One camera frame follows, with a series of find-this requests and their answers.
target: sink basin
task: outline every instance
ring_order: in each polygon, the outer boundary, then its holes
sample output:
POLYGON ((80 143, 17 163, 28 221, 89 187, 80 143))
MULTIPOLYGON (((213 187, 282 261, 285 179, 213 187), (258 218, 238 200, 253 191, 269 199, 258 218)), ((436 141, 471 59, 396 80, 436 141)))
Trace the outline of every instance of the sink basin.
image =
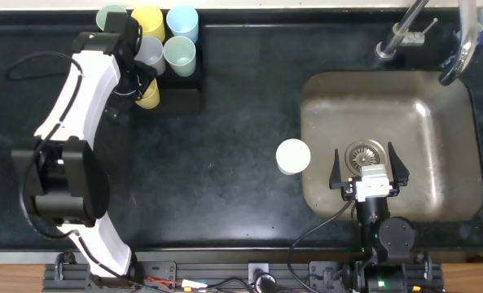
MULTIPOLYGON (((311 162, 303 194, 321 216, 345 202, 330 190, 334 150, 343 180, 360 167, 386 164, 388 142, 411 175, 389 198, 392 216, 412 221, 471 219, 483 204, 483 180, 471 99, 461 81, 438 83, 439 72, 325 72, 302 92, 301 139, 311 162)), ((350 218, 349 209, 341 217, 350 218)))

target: white wall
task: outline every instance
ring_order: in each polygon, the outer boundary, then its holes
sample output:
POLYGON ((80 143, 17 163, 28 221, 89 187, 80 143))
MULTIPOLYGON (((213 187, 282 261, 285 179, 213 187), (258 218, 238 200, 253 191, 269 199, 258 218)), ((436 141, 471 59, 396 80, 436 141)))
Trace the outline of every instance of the white wall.
MULTIPOLYGON (((156 4, 170 8, 190 4, 198 8, 408 7, 414 0, 0 0, 0 10, 89 10, 107 4, 134 8, 156 4)), ((483 0, 476 0, 483 7, 483 0)), ((428 7, 456 7, 458 0, 431 0, 428 7)))

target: blue cup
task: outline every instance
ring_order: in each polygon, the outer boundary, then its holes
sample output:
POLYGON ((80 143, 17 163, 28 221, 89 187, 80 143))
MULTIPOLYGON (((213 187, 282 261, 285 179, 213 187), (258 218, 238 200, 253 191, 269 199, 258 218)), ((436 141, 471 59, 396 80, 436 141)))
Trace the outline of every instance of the blue cup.
POLYGON ((192 42, 198 41, 198 12, 194 7, 178 6, 167 14, 167 25, 173 35, 188 37, 192 42))

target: faucet handle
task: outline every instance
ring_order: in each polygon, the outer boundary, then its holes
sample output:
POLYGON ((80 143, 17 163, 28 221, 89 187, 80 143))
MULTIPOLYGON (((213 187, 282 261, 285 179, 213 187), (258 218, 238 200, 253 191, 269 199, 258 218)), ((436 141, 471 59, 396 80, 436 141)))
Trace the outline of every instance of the faucet handle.
POLYGON ((399 46, 422 46, 426 40, 425 34, 430 28, 433 27, 438 22, 438 18, 434 18, 433 22, 428 25, 424 31, 421 32, 408 32, 406 36, 402 39, 399 46))

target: yellow cup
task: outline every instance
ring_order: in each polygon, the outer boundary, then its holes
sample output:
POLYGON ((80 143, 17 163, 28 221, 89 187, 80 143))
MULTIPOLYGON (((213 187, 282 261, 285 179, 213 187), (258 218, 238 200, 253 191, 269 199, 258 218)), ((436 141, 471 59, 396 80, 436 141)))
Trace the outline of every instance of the yellow cup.
POLYGON ((155 37, 160 42, 165 41, 165 25, 160 8, 153 5, 138 7, 131 16, 142 26, 144 36, 155 37))
POLYGON ((143 98, 136 103, 144 108, 144 109, 152 109, 160 103, 160 91, 158 90, 158 84, 156 83, 156 79, 154 79, 147 90, 145 90, 145 94, 143 98))

